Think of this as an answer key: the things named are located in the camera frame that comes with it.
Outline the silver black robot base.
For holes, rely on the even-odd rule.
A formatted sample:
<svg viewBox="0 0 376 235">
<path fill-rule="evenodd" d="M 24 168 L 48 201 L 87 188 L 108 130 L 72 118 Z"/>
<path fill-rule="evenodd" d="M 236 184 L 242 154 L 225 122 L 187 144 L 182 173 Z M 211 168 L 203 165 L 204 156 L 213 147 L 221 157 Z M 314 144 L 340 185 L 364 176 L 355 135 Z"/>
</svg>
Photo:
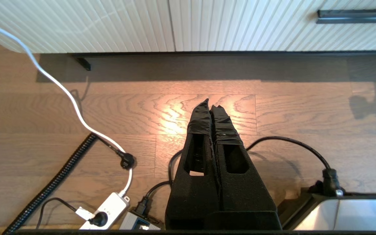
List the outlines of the silver black robot base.
<svg viewBox="0 0 376 235">
<path fill-rule="evenodd" d="M 285 230 L 376 231 L 376 193 L 301 193 L 278 206 Z"/>
</svg>

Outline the grey power adapter brick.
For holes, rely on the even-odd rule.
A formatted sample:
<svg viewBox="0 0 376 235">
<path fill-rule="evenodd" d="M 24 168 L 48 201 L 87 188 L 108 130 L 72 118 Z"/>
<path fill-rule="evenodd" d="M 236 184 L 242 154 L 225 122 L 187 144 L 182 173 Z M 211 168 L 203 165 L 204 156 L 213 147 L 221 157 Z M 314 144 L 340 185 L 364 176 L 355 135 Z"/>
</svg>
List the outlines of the grey power adapter brick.
<svg viewBox="0 0 376 235">
<path fill-rule="evenodd" d="M 127 212 L 119 230 L 161 230 L 163 222 L 154 217 L 141 217 L 133 212 Z"/>
</svg>

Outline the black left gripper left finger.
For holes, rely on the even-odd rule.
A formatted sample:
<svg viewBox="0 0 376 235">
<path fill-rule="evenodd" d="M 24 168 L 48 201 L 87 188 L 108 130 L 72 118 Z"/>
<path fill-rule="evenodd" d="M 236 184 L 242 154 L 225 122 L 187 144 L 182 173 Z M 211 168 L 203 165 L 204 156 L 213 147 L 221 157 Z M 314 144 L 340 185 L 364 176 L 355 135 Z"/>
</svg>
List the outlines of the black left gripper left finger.
<svg viewBox="0 0 376 235">
<path fill-rule="evenodd" d="M 219 210 L 218 180 L 208 99 L 192 111 L 165 211 L 166 229 L 204 229 Z"/>
</svg>

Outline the white plug in strip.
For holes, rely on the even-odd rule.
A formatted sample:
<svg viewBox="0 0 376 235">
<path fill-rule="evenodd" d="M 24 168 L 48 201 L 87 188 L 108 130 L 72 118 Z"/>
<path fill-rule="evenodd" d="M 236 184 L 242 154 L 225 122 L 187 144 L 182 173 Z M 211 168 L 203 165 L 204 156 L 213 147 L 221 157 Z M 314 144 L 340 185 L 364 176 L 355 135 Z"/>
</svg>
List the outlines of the white plug in strip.
<svg viewBox="0 0 376 235">
<path fill-rule="evenodd" d="M 85 221 L 91 221 L 94 217 L 94 214 L 91 213 L 90 211 L 79 207 L 78 209 L 75 210 L 75 214 L 77 214 L 79 217 L 84 219 Z"/>
</svg>

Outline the white fluted drawer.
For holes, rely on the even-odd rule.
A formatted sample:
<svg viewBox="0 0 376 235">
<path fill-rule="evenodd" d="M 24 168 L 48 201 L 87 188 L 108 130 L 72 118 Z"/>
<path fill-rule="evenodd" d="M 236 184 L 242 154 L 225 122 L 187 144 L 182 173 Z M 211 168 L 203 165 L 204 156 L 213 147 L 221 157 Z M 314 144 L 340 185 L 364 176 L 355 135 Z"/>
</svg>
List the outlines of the white fluted drawer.
<svg viewBox="0 0 376 235">
<path fill-rule="evenodd" d="M 376 23 L 317 24 L 318 10 L 376 9 L 376 0 L 306 0 L 304 12 L 287 28 L 287 52 L 376 50 Z"/>
</svg>

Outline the white power strip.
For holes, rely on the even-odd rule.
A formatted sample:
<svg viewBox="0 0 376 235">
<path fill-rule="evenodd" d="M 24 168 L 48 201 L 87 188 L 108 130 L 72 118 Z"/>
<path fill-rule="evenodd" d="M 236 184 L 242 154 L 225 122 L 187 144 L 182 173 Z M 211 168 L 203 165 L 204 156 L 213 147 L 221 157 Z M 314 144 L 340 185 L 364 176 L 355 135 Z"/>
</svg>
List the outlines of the white power strip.
<svg viewBox="0 0 376 235">
<path fill-rule="evenodd" d="M 98 207 L 97 212 L 106 212 L 108 215 L 108 222 L 103 227 L 96 227 L 85 222 L 80 230 L 107 230 L 124 214 L 124 211 L 130 206 L 130 198 L 128 196 L 121 196 L 119 193 L 111 193 L 109 197 Z"/>
</svg>

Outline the black furniture leg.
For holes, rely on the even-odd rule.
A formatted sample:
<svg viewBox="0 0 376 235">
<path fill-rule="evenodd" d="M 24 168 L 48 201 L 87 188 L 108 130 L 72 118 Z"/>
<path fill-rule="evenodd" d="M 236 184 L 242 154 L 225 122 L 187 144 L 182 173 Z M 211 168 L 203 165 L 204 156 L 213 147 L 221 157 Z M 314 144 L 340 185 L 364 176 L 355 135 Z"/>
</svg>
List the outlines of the black furniture leg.
<svg viewBox="0 0 376 235">
<path fill-rule="evenodd" d="M 72 57 L 80 66 L 82 66 L 86 71 L 91 71 L 91 64 L 83 57 Z"/>
</svg>

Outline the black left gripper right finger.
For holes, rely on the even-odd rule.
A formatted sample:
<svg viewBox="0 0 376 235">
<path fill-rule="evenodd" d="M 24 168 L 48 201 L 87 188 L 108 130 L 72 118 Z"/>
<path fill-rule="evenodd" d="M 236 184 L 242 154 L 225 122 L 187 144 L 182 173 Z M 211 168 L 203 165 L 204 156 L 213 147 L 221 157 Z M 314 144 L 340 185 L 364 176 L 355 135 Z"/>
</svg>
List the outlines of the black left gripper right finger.
<svg viewBox="0 0 376 235">
<path fill-rule="evenodd" d="M 219 197 L 225 211 L 272 211 L 276 204 L 222 106 L 212 106 Z"/>
</svg>

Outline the white sideboard cabinet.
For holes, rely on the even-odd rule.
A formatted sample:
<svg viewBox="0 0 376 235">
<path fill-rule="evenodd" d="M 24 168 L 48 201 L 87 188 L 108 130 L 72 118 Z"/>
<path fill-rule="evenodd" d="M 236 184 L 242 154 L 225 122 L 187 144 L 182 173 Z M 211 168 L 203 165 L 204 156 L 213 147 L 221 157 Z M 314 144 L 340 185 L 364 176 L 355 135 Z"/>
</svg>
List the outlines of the white sideboard cabinet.
<svg viewBox="0 0 376 235">
<path fill-rule="evenodd" d="M 0 0 L 0 28 L 40 54 L 286 52 L 305 1 Z M 1 33 L 0 44 L 23 51 Z"/>
</svg>

